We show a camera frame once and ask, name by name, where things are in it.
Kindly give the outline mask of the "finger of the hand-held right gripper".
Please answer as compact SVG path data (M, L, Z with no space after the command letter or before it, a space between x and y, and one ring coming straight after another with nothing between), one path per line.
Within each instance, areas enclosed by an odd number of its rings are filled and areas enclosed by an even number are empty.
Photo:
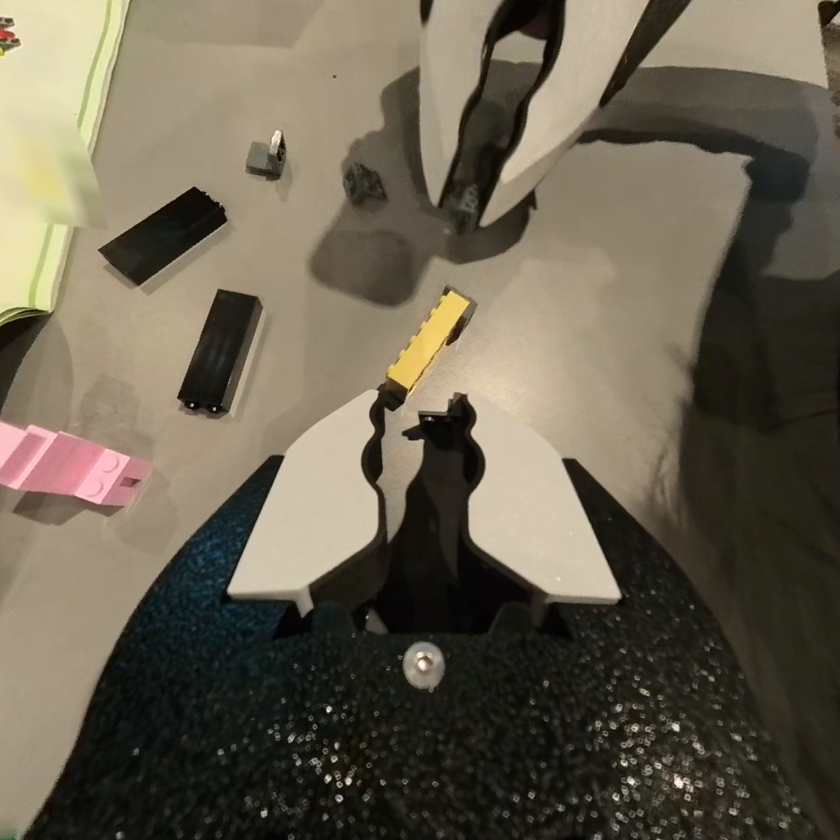
M464 152L469 117L483 93L502 2L423 6L420 149L427 194L442 208Z
M580 137L640 23L647 2L544 2L546 50L522 102L479 225L487 227L528 196Z

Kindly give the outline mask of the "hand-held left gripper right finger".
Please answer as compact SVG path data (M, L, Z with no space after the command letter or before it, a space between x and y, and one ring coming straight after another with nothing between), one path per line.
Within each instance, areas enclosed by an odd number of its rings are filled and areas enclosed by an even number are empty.
M458 569L476 621L507 604L540 623L551 605L614 606L621 588L560 453L483 395L457 394L468 495Z

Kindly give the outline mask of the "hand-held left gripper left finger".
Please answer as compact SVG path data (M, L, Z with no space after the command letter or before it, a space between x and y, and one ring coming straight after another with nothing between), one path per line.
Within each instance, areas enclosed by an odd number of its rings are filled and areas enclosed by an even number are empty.
M288 449L228 583L235 602L288 602L349 612L387 576L382 473L385 395L368 390Z

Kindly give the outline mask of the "yellow toy brick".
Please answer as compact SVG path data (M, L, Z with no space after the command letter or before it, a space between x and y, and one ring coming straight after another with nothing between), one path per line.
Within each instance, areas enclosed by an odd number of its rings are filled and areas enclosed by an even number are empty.
M444 288L443 295L387 369L380 387L387 406L404 404L442 349L458 340L476 309L473 298L452 287Z

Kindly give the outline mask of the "grey desk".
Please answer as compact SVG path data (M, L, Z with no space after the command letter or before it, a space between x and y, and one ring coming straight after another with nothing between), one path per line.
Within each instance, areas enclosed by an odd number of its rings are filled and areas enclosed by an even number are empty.
M125 507L2 489L2 673L99 669L163 563L228 492L374 390L445 287L466 336L420 400L477 390L644 495L688 393L745 152L570 152L529 204L458 235L427 200L416 2L131 2L95 154L108 227L80 231L2 419L152 464ZM246 172L286 136L281 178ZM387 202L350 203L357 161ZM140 286L98 250L191 187L227 223ZM226 414L178 402L218 289L262 313Z

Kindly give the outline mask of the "small dark grey toy piece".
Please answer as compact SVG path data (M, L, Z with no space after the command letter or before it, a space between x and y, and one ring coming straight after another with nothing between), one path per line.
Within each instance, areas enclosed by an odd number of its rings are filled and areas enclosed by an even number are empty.
M355 206L388 201L379 173L360 162L353 161L344 169L342 184L345 195Z

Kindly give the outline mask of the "long black toy brick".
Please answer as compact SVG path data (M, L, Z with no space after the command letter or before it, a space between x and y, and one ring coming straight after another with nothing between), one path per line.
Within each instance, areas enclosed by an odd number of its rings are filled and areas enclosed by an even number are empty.
M223 204L193 186L99 248L135 286L144 284L225 226Z
M177 395L187 412L211 416L229 412L262 310L255 296L216 291Z

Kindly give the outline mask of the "small light grey toy piece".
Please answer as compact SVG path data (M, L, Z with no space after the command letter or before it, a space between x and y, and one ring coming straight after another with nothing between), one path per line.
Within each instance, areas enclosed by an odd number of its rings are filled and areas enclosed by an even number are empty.
M277 181L284 171L286 159L286 136L278 129L267 142L255 140L250 144L245 169L249 174Z

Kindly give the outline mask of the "pink toy brick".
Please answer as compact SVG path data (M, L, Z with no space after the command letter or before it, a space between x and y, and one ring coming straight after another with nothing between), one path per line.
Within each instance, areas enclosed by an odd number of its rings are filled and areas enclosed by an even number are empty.
M6 488L122 508L151 472L151 464L84 438L1 422L1 484Z

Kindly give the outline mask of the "green instruction booklet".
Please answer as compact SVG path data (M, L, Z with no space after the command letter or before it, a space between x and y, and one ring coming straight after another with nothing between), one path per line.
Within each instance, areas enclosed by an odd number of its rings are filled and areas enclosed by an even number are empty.
M92 155L128 1L2 1L1 324L54 311L70 241L104 226Z

